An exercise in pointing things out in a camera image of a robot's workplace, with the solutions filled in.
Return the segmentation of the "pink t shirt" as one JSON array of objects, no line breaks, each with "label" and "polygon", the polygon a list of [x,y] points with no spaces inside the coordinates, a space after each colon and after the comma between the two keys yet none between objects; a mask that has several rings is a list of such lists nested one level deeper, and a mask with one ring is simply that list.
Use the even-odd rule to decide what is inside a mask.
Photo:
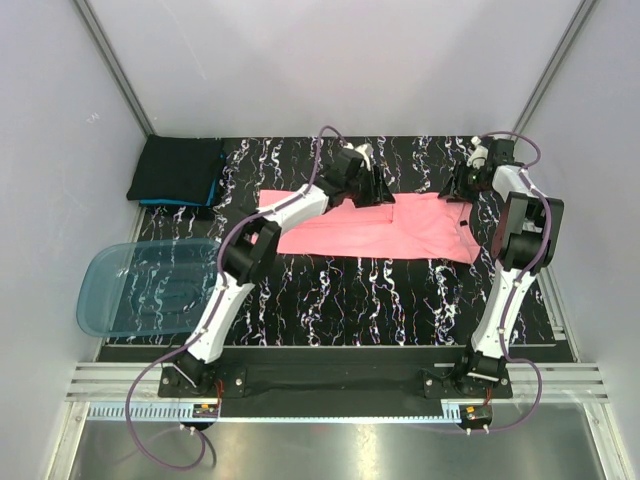
[{"label": "pink t shirt", "polygon": [[436,193],[399,193],[394,199],[366,208],[346,200],[285,233],[278,252],[474,263],[480,246],[469,227],[470,204],[449,203]]}]

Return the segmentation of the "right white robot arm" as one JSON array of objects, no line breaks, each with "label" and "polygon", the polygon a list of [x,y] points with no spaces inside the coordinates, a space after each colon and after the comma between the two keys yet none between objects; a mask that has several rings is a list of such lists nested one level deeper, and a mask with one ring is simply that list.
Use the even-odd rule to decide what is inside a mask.
[{"label": "right white robot arm", "polygon": [[522,302],[541,270],[553,259],[564,202],[542,193],[529,168],[514,157],[515,133],[499,131],[471,140],[472,153],[457,163],[439,193],[449,203],[473,203],[483,192],[502,199],[503,208],[492,243],[493,285],[480,323],[463,356],[445,381],[464,396],[484,395],[507,382],[506,366],[516,360],[509,342]]}]

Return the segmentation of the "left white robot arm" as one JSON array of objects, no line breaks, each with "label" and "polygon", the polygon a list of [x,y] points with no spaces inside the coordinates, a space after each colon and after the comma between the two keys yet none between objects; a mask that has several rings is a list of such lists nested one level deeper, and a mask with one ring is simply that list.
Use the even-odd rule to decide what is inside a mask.
[{"label": "left white robot arm", "polygon": [[240,307],[270,272],[281,237],[346,200],[357,208],[395,202],[368,143],[346,144],[332,163],[314,168],[309,182],[298,190],[242,214],[222,241],[214,290],[194,332],[167,366],[163,386],[185,388],[196,396],[214,388],[213,364],[222,355]]}]

